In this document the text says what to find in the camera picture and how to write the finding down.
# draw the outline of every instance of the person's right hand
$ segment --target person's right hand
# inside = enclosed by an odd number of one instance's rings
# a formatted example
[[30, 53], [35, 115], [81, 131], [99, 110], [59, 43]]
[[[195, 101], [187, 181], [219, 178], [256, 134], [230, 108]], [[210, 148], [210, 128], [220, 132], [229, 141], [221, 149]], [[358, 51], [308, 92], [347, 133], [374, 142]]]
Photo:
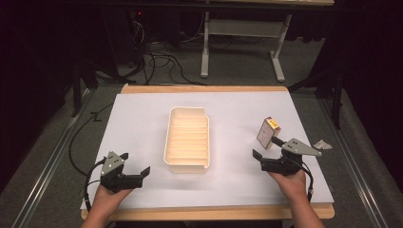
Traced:
[[294, 175], [283, 176], [279, 173], [268, 174], [278, 183], [279, 189], [290, 203], [296, 200], [306, 199], [306, 177], [303, 170]]

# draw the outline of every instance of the human hand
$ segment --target human hand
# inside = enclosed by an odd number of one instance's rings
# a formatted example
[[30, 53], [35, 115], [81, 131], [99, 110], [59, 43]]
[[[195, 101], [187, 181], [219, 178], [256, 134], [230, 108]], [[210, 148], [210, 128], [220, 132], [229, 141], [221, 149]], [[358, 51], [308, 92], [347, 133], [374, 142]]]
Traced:
[[125, 189], [118, 193], [112, 193], [100, 184], [95, 194], [92, 208], [82, 227], [105, 227], [109, 217], [132, 191], [133, 189]]
[[268, 172], [268, 174], [278, 183], [279, 189], [290, 203], [307, 199], [306, 177], [303, 170], [299, 170], [296, 174], [289, 176], [271, 172]]

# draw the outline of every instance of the small white object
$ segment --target small white object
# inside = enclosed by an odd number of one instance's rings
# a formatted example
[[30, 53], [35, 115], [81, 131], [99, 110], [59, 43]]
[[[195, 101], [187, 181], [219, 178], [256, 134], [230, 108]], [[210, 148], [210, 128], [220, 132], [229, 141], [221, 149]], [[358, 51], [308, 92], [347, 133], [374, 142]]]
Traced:
[[332, 149], [332, 146], [331, 146], [330, 144], [326, 143], [326, 142], [323, 141], [323, 140], [320, 140], [319, 142], [315, 143], [315, 144], [314, 144], [314, 147], [315, 147], [316, 149], [322, 149], [322, 150], [325, 150], [325, 149]]
[[172, 173], [205, 173], [210, 165], [209, 120], [201, 107], [174, 107], [163, 159]]

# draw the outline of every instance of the small cardboard box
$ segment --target small cardboard box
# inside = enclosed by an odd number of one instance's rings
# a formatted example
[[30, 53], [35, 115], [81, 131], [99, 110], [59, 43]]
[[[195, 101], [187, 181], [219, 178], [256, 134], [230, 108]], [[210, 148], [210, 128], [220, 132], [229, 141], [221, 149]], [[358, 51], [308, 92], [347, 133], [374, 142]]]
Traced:
[[268, 117], [264, 119], [261, 125], [260, 132], [258, 134], [258, 141], [265, 149], [269, 149], [272, 146], [272, 138], [276, 137], [281, 128], [273, 118]]

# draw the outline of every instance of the person's left hand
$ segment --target person's left hand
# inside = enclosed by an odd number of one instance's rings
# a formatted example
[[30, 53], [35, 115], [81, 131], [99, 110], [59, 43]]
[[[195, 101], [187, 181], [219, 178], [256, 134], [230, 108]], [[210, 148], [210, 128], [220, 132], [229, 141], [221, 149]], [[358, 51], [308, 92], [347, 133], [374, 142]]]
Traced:
[[118, 209], [119, 204], [132, 191], [133, 189], [125, 189], [112, 193], [100, 184], [83, 227], [98, 227], [99, 225], [104, 227], [109, 217]]

